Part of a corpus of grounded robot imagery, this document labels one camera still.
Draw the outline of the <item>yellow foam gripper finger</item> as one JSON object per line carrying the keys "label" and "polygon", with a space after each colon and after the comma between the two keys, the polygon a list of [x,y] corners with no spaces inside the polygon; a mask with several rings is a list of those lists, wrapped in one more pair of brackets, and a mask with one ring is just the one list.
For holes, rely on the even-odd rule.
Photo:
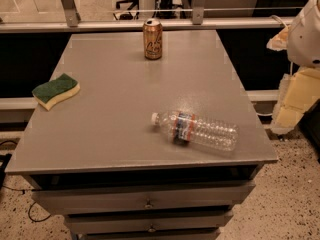
{"label": "yellow foam gripper finger", "polygon": [[287,49],[289,27],[284,27],[278,34],[272,37],[266,47],[273,51],[282,51]]}

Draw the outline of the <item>yellow foam padded gripper finger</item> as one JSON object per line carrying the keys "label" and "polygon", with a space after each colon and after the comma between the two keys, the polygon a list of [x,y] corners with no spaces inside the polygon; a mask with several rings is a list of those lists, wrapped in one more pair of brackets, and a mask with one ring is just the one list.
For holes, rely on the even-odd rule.
{"label": "yellow foam padded gripper finger", "polygon": [[272,113],[271,131],[277,135],[292,131],[319,99],[319,68],[300,67],[293,75],[284,74]]}

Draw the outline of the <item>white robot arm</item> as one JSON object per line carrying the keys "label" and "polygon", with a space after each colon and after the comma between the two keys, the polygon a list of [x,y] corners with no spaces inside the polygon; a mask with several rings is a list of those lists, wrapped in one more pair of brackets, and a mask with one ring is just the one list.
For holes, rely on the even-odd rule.
{"label": "white robot arm", "polygon": [[287,51],[290,68],[284,74],[274,106],[271,131],[284,135],[292,131],[304,114],[320,99],[320,0],[309,0],[290,25],[271,38],[267,48]]}

